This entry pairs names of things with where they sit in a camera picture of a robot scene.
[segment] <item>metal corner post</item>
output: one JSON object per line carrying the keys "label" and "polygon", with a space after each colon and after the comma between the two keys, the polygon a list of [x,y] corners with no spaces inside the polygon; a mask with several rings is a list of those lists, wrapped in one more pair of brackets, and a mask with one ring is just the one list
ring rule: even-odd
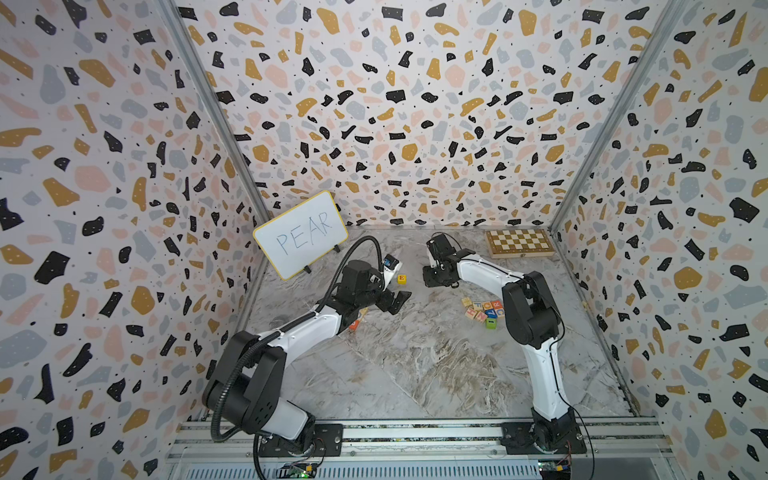
{"label": "metal corner post", "polygon": [[584,183],[589,178],[589,174],[592,172],[595,165],[598,164],[600,156],[603,154],[608,142],[611,141],[614,131],[616,131],[616,127],[624,119],[624,115],[627,113],[627,110],[629,110],[635,95],[637,95],[637,92],[640,90],[640,86],[643,84],[643,80],[650,70],[651,65],[655,63],[656,58],[667,43],[667,39],[671,36],[674,26],[682,16],[683,9],[688,3],[687,0],[669,0],[664,6],[664,9],[659,15],[659,19],[656,21],[650,40],[640,56],[640,60],[630,74],[626,85],[621,89],[613,108],[608,112],[602,130],[587,152],[587,157],[584,159],[584,163],[581,164],[581,167],[579,167],[579,170],[576,172],[576,176],[571,182],[571,186],[568,188],[568,192],[566,192],[565,198],[560,204],[560,208],[558,208],[558,211],[555,213],[554,218],[549,225],[550,233],[554,234],[560,229],[560,226],[568,215],[568,209],[578,199],[578,192],[584,186]]}
{"label": "metal corner post", "polygon": [[219,108],[219,101],[216,99],[216,95],[208,83],[205,69],[203,68],[202,63],[200,63],[200,58],[197,56],[195,47],[192,45],[192,40],[186,33],[184,21],[179,15],[176,2],[174,0],[155,0],[155,4],[159,8],[161,17],[170,31],[170,36],[178,48],[179,56],[187,66],[192,82],[194,83],[197,92],[200,94],[200,99],[202,100],[205,109],[208,111],[208,114],[214,123],[214,127],[221,135],[224,148],[227,150],[227,154],[232,159],[235,170],[242,180],[243,189],[245,189],[253,207],[256,209],[256,217],[259,223],[269,221],[270,216],[267,213],[264,202],[261,200],[259,189],[253,182],[253,177],[251,177],[248,166],[245,165],[243,154],[240,152],[240,148],[234,139],[230,124],[227,122],[227,119]]}

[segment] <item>marble floor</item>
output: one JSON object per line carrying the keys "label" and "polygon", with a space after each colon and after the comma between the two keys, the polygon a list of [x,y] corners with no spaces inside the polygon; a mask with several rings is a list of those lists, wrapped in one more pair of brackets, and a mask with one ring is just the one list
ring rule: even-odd
{"label": "marble floor", "polygon": [[[522,349],[502,325],[489,330],[467,319],[461,298],[493,300],[466,282],[457,289],[427,288],[427,239],[437,230],[349,229],[342,252],[365,234],[376,237],[382,255],[403,262],[404,286],[412,297],[392,316],[371,307],[355,332],[320,343],[286,368],[283,397],[320,419],[406,419],[526,417],[532,390]],[[449,230],[463,247],[490,258],[483,230]],[[342,255],[329,253],[301,273],[282,281],[271,265],[257,294],[246,328],[263,332],[305,313],[325,293]],[[371,243],[353,258],[375,263]],[[559,346],[568,400],[583,416],[628,416],[619,389],[567,266],[554,257],[493,260],[511,270],[541,272],[564,315]]]}

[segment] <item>black cable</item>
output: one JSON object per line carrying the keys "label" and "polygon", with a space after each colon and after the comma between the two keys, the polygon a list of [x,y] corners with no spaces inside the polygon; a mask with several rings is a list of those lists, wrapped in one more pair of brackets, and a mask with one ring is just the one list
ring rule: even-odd
{"label": "black cable", "polygon": [[259,480],[266,480],[264,472],[261,471],[261,464],[259,463],[259,445],[261,444],[261,435],[253,436],[253,467],[256,469],[256,475]]}
{"label": "black cable", "polygon": [[314,452],[315,452],[315,441],[313,440],[310,453],[306,457],[304,457],[304,458],[300,458],[299,460],[296,460],[295,462],[291,462],[289,465],[291,465],[292,467],[295,467],[296,465],[298,465],[300,463],[306,462],[307,460],[310,459],[310,457],[312,457],[312,454]]}
{"label": "black cable", "polygon": [[341,275],[341,272],[344,266],[346,265],[347,260],[349,260],[349,257],[352,256],[352,253],[357,249],[357,247],[359,247],[361,243],[364,243],[366,241],[373,242],[373,246],[376,247],[376,269],[381,274],[382,284],[383,284],[384,263],[382,262],[381,245],[379,245],[379,241],[375,237],[371,237],[370,235],[365,235],[364,237],[360,237],[359,239],[357,239],[357,241],[344,254],[344,258],[342,258],[341,263],[339,263],[339,267],[336,268],[336,272],[333,274],[333,278],[331,279],[331,283],[328,286],[328,290],[326,291],[326,294],[323,296],[323,299],[320,300],[320,302],[317,304],[317,308],[314,309],[314,312],[320,313],[320,310],[322,310],[323,307],[328,303],[328,301],[331,298],[331,294],[333,293],[333,289],[336,288],[337,286],[336,281],[339,279],[339,275]]}
{"label": "black cable", "polygon": [[224,434],[221,433],[221,415],[224,411],[224,404],[227,402],[227,397],[230,394],[230,389],[232,389],[232,386],[235,384],[235,380],[237,380],[237,377],[242,373],[245,365],[251,364],[256,354],[262,348],[264,348],[267,343],[271,342],[279,336],[280,332],[272,332],[270,335],[259,339],[258,342],[254,343],[253,346],[251,346],[239,359],[237,359],[237,363],[235,363],[232,372],[230,372],[230,376],[227,377],[227,381],[223,384],[223,388],[219,394],[219,399],[216,401],[216,405],[214,406],[214,414],[210,419],[210,437],[214,442],[224,442],[232,438],[232,435],[240,431],[239,426],[234,426],[227,430]]}
{"label": "black cable", "polygon": [[[525,280],[525,278],[522,278],[522,277],[519,277],[519,276],[516,276],[516,275],[510,275],[507,270],[503,270],[503,269],[497,267],[496,265],[494,265],[492,263],[486,263],[486,262],[483,262],[483,261],[480,261],[479,263],[482,264],[482,265],[489,266],[491,268],[495,268],[496,270],[498,270],[498,271],[500,271],[502,273],[505,273],[508,276],[513,276],[513,277],[518,278],[520,280]],[[541,293],[539,293],[538,289],[532,283],[528,283],[528,282],[526,282],[526,283],[528,284],[529,287],[531,287],[541,297]],[[592,445],[592,437],[589,435],[589,429],[587,428],[587,424],[584,423],[584,419],[581,417],[581,413],[579,413],[578,410],[575,409],[573,405],[568,403],[565,400],[565,398],[563,398],[563,395],[560,393],[560,385],[558,384],[558,371],[557,371],[557,368],[554,365],[554,358],[552,358],[552,347],[555,346],[558,342],[560,342],[560,340],[562,340],[565,337],[565,322],[563,321],[563,317],[560,316],[560,312],[558,311],[558,308],[556,307],[556,305],[551,305],[551,307],[552,307],[552,311],[554,312],[554,315],[557,317],[558,320],[560,320],[560,324],[563,326],[563,331],[562,331],[561,335],[554,342],[552,342],[552,344],[549,346],[549,362],[552,364],[552,373],[554,375],[554,386],[557,389],[558,396],[560,397],[560,400],[562,400],[565,405],[571,407],[571,409],[574,412],[576,412],[576,415],[578,415],[579,420],[581,420],[581,424],[584,426],[584,432],[587,434],[587,439],[589,440],[589,448],[590,448],[590,450],[592,452],[592,473],[589,475],[589,479],[588,479],[588,480],[592,480],[592,478],[594,477],[594,446]]]}
{"label": "black cable", "polygon": [[328,451],[328,447],[326,447],[325,441],[320,437],[318,437],[317,440],[320,440],[323,443],[323,457],[320,459],[320,463],[318,463],[315,468],[319,468],[323,462],[326,461],[326,452]]}
{"label": "black cable", "polygon": [[[563,335],[560,337],[560,339],[562,339],[562,337],[565,336],[565,323],[563,322],[562,318],[560,318],[560,323],[563,324]],[[589,479],[588,479],[588,480],[592,480],[592,478],[594,477],[594,446],[592,445],[592,437],[589,435],[589,429],[587,428],[587,424],[584,423],[584,419],[581,417],[581,413],[579,413],[578,410],[575,409],[573,405],[568,403],[565,400],[565,398],[563,398],[563,395],[560,393],[560,386],[558,384],[558,371],[554,366],[554,358],[552,358],[552,346],[557,342],[553,342],[552,345],[549,346],[549,362],[552,365],[552,374],[554,375],[554,387],[558,392],[558,396],[560,397],[560,400],[562,400],[565,405],[571,407],[571,410],[576,412],[576,415],[578,415],[578,419],[581,420],[581,424],[584,426],[584,433],[587,434],[587,439],[589,440],[589,449],[592,451],[592,473],[589,475]]]}
{"label": "black cable", "polygon": [[434,236],[435,236],[435,235],[439,235],[439,234],[441,234],[441,233],[442,233],[443,235],[447,236],[447,237],[451,237],[451,240],[455,241],[455,242],[456,242],[456,245],[458,245],[458,249],[459,249],[459,250],[461,250],[461,249],[462,249],[462,245],[461,245],[461,244],[458,242],[458,240],[456,240],[456,239],[453,237],[453,235],[451,235],[450,233],[446,233],[446,232],[434,232],[430,238],[434,238]]}
{"label": "black cable", "polygon": [[237,363],[232,369],[232,372],[230,372],[230,376],[227,377],[227,381],[223,384],[223,388],[221,389],[219,398],[216,401],[216,405],[214,406],[213,415],[211,416],[211,419],[210,419],[210,437],[214,442],[225,442],[226,440],[232,438],[233,435],[235,435],[241,430],[239,426],[234,426],[231,429],[227,430],[225,433],[221,433],[221,416],[224,411],[224,405],[227,402],[227,397],[230,394],[230,390],[232,389],[232,386],[237,380],[237,377],[242,373],[243,368],[246,365],[252,366],[255,355],[261,349],[263,349],[269,342],[271,342],[275,338],[278,338],[282,333],[288,332],[291,329],[296,328],[301,323],[306,322],[308,319],[313,318],[317,313],[320,312],[320,310],[323,309],[326,303],[328,303],[328,300],[330,300],[330,296],[331,296],[331,293],[333,292],[333,289],[338,286],[336,281],[339,279],[339,275],[341,274],[342,269],[346,265],[347,260],[352,255],[352,253],[357,249],[357,247],[359,247],[361,243],[364,243],[366,241],[372,241],[374,247],[376,247],[376,268],[379,271],[378,277],[381,279],[381,283],[383,286],[384,264],[382,262],[382,251],[381,251],[381,246],[379,245],[379,241],[376,238],[371,237],[370,235],[365,235],[364,237],[360,237],[349,248],[349,250],[346,251],[344,258],[339,264],[339,267],[336,269],[336,273],[334,273],[333,275],[333,280],[328,286],[328,290],[326,291],[326,294],[323,297],[323,299],[318,304],[318,307],[314,311],[309,311],[303,314],[302,316],[300,316],[299,318],[287,323],[286,325],[283,325],[282,327],[280,327],[279,330],[272,332],[270,335],[267,335],[264,338],[259,339],[237,360]]}

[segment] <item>terrazzo wallpaper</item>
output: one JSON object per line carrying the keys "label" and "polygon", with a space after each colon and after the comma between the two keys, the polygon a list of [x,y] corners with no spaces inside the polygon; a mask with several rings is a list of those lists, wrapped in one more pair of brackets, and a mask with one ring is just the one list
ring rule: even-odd
{"label": "terrazzo wallpaper", "polygon": [[558,232],[689,478],[768,478],[768,2],[690,2]]}
{"label": "terrazzo wallpaper", "polygon": [[160,478],[252,207],[153,3],[0,14],[0,477]]}
{"label": "terrazzo wallpaper", "polygon": [[272,214],[469,226],[551,221],[666,1],[177,4]]}

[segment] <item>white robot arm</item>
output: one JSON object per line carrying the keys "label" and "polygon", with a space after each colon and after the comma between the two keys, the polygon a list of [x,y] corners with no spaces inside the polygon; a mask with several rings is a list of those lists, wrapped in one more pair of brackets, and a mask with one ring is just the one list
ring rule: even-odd
{"label": "white robot arm", "polygon": [[[338,335],[357,319],[365,306],[397,314],[410,292],[387,289],[402,264],[387,255],[378,269],[362,260],[347,258],[364,240],[347,252],[326,296],[309,312],[259,335],[238,332],[227,344],[206,386],[203,400],[214,410],[214,440],[223,441],[242,429],[246,433],[274,434],[290,452],[305,452],[314,438],[314,416],[280,398],[283,370],[298,356],[325,339]],[[533,442],[554,451],[564,438],[578,431],[574,410],[568,405],[555,348],[558,337],[557,307],[544,277],[523,274],[494,265],[471,250],[456,251],[444,234],[427,243],[429,266],[424,266],[426,286],[456,286],[472,282],[502,299],[507,330],[525,352],[533,385]],[[343,276],[335,284],[338,275]],[[252,376],[242,373],[256,365]],[[221,417],[236,427],[222,435]]]}
{"label": "white robot arm", "polygon": [[459,280],[464,280],[503,301],[507,330],[528,361],[535,443],[547,451],[559,448],[578,426],[565,395],[558,362],[560,313],[546,280],[539,272],[507,270],[469,249],[457,252],[443,233],[431,238],[427,247],[429,266],[423,268],[426,286],[456,287]]}
{"label": "white robot arm", "polygon": [[[363,260],[348,261],[357,246],[367,240],[376,246],[377,267]],[[213,440],[227,440],[242,429],[250,434],[278,435],[284,450],[305,452],[314,440],[315,418],[280,398],[285,367],[313,346],[347,329],[364,307],[376,305],[384,312],[397,314],[411,296],[403,290],[395,295],[387,288],[401,266],[391,255],[381,259],[375,238],[362,237],[347,250],[326,295],[309,312],[258,335],[235,333],[203,392],[204,404],[214,411]],[[340,274],[341,280],[336,283]],[[235,425],[224,434],[220,432],[222,418]]]}

